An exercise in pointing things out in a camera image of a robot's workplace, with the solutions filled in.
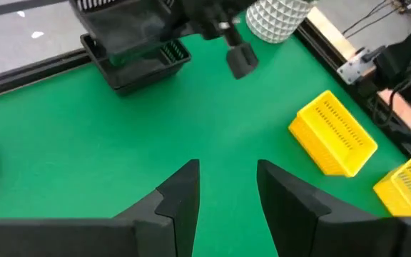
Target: yellow basket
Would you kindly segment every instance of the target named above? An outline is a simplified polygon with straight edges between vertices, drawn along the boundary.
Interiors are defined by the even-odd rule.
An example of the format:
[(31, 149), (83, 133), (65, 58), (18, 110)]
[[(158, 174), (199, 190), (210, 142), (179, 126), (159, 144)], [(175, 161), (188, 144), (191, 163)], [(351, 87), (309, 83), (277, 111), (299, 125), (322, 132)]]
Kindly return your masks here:
[(377, 144), (330, 91), (302, 108), (289, 126), (326, 175), (355, 176)]
[(411, 159), (386, 175), (374, 191), (394, 216), (411, 216)]

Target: green mat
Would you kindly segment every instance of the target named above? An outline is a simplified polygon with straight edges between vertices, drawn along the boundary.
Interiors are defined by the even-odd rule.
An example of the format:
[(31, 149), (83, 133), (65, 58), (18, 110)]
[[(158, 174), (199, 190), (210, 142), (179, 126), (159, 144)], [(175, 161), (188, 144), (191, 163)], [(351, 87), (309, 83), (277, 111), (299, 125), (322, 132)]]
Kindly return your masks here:
[[(183, 40), (180, 73), (126, 98), (91, 64), (0, 96), (0, 217), (112, 217), (191, 158), (201, 160), (194, 256), (276, 256), (256, 186), (268, 159), (375, 215), (372, 191), (407, 159), (295, 38), (242, 29), (260, 65), (236, 81), (223, 40)], [(324, 176), (288, 131), (330, 89), (377, 141), (355, 178)]]

